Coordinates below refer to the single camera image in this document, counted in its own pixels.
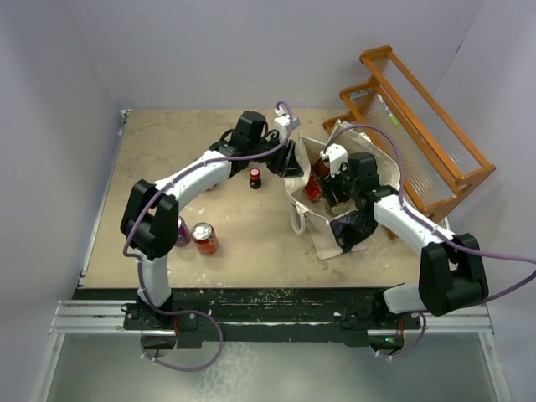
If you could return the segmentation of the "red cola can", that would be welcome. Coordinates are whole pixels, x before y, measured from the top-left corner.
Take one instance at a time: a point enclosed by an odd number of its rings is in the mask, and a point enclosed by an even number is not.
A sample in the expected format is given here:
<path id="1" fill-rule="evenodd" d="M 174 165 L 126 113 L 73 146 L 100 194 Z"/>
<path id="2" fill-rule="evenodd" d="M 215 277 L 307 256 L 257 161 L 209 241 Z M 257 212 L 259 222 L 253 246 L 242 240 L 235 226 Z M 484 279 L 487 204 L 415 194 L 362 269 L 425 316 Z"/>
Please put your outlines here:
<path id="1" fill-rule="evenodd" d="M 303 193 L 313 203 L 320 201 L 323 197 L 322 185 L 317 174 L 311 171 L 308 182 L 303 189 Z"/>

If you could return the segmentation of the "cream canvas tote bag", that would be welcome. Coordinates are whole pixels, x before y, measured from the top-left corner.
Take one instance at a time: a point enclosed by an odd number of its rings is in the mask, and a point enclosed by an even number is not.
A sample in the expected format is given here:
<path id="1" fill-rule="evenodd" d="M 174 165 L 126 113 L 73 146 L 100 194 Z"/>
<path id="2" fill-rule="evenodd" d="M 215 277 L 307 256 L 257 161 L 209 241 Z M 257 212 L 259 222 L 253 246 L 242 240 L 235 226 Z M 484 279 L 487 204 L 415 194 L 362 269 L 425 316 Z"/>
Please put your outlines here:
<path id="1" fill-rule="evenodd" d="M 399 168 L 396 162 L 375 146 L 363 129 L 346 131 L 334 142 L 344 147 L 349 154 L 371 153 L 377 164 L 379 183 L 399 189 Z M 323 141 L 299 135 L 295 154 L 303 174 L 284 180 L 292 228 L 299 235 L 305 231 L 311 234 L 317 256 L 321 260 L 365 250 L 365 240 L 378 227 L 374 219 L 356 209 L 352 200 L 331 206 L 322 195 L 315 201 L 307 197 L 306 186 L 324 145 Z"/>

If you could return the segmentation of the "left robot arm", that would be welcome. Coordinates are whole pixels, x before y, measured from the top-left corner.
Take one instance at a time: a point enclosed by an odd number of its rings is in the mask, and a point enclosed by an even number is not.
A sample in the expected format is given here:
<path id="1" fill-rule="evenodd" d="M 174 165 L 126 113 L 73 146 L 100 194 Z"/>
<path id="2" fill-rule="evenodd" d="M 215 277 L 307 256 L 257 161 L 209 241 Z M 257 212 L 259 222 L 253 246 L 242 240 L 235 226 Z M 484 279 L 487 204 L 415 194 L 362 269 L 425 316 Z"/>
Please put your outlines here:
<path id="1" fill-rule="evenodd" d="M 126 237 L 123 254 L 137 259 L 137 294 L 146 304 L 143 319 L 152 327 L 166 327 L 172 320 L 167 262 L 178 238 L 182 209 L 250 162 L 266 165 L 281 178 L 303 174 L 296 160 L 296 143 L 290 138 L 299 119 L 284 102 L 278 103 L 276 114 L 270 126 L 259 112 L 244 111 L 234 128 L 187 167 L 155 183 L 140 180 L 133 185 L 120 223 Z"/>

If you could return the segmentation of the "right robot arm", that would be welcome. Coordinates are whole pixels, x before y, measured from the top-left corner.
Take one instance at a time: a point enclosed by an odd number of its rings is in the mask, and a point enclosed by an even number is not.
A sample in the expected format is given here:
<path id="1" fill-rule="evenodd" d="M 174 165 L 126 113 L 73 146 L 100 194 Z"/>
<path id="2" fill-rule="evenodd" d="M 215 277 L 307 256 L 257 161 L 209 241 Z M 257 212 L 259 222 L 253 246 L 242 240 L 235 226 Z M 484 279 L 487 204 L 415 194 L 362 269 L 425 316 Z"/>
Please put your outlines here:
<path id="1" fill-rule="evenodd" d="M 325 166 L 320 177 L 325 199 L 332 206 L 352 202 L 361 235 L 382 225 L 420 258 L 416 283 L 380 293 L 372 309 L 379 326 L 392 327 L 402 313 L 428 311 L 442 316 L 487 298 L 486 273 L 474 236 L 456 235 L 436 225 L 407 204 L 401 192 L 381 184 L 376 160 L 369 152 L 349 154 L 333 145 L 320 153 L 319 161 Z"/>

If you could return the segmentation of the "small dark red-capped bottle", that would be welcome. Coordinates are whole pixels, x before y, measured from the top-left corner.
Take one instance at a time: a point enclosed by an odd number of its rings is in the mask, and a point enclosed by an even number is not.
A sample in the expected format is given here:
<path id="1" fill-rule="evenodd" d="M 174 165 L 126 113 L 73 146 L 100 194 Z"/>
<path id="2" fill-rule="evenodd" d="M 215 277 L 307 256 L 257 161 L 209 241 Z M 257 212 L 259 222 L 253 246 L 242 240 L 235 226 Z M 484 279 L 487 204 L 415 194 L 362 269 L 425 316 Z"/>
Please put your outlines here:
<path id="1" fill-rule="evenodd" d="M 262 185 L 261 177 L 260 177 L 260 169 L 257 167 L 253 167 L 249 171 L 250 179 L 249 179 L 249 185 L 252 189 L 259 189 Z"/>

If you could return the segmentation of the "green-capped marker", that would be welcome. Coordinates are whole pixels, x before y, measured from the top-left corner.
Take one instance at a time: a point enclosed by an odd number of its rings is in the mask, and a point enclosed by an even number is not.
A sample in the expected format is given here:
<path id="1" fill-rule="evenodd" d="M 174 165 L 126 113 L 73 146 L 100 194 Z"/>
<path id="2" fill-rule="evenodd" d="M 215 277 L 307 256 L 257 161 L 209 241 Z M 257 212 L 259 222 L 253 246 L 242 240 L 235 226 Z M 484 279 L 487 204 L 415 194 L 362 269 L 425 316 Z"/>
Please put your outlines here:
<path id="1" fill-rule="evenodd" d="M 387 113 L 389 119 L 392 121 L 392 124 L 394 126 L 398 126 L 399 121 L 398 121 L 397 117 L 394 115 L 394 113 L 390 110 L 390 108 L 387 105 L 387 103 L 385 102 L 383 96 L 380 95 L 380 94 L 377 94 L 376 97 L 378 98 L 379 103 L 382 105 L 382 107 L 384 108 L 385 112 Z"/>

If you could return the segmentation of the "orange wooden rack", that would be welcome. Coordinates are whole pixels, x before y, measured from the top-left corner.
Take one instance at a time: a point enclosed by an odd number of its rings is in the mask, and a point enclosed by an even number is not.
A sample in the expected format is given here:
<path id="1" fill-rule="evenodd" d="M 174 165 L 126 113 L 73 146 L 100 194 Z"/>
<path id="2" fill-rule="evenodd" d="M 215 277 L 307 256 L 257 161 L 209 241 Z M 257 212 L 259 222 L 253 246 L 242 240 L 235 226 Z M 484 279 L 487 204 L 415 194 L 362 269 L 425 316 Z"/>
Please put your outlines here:
<path id="1" fill-rule="evenodd" d="M 370 76 L 341 90 L 348 108 L 324 121 L 332 132 L 337 121 L 363 125 L 371 142 L 394 157 L 405 170 L 404 191 L 429 219 L 447 217 L 496 169 L 388 46 L 364 51 L 360 62 Z M 399 121 L 394 126 L 377 94 Z"/>

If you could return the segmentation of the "purple soda can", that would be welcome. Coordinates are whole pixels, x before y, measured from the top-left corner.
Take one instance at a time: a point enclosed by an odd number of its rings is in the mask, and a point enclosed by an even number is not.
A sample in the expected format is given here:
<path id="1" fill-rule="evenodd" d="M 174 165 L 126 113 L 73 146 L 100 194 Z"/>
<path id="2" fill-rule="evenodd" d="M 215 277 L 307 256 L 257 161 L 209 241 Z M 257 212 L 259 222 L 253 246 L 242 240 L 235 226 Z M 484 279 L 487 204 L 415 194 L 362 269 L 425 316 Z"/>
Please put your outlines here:
<path id="1" fill-rule="evenodd" d="M 191 242 L 190 230 L 185 222 L 185 220 L 179 216 L 178 217 L 178 234 L 175 245 L 177 247 L 184 247 Z"/>

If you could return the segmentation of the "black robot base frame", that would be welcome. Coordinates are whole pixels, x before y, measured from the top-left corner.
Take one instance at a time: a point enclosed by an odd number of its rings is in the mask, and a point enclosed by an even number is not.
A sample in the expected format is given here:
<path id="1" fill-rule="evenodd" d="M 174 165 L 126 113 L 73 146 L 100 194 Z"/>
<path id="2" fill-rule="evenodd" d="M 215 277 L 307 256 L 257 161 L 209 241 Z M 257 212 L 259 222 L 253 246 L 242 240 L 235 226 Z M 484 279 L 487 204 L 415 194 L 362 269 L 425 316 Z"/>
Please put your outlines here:
<path id="1" fill-rule="evenodd" d="M 180 348 L 217 343 L 342 343 L 349 347 L 403 345 L 420 319 L 379 310 L 374 287 L 174 288 L 163 316 L 142 305 L 133 289 L 78 289 L 73 298 L 95 307 L 119 306 L 121 329 L 177 336 Z"/>

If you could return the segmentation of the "aluminium rail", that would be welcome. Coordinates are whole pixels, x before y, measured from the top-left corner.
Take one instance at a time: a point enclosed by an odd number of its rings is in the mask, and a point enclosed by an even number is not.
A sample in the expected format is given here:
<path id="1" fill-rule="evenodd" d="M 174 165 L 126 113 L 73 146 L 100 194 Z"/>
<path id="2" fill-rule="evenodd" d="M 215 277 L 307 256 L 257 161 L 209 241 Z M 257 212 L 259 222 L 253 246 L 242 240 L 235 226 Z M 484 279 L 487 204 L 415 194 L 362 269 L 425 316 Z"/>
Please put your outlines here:
<path id="1" fill-rule="evenodd" d="M 60 301 L 49 334 L 143 334 L 124 328 L 124 304 L 131 301 Z"/>

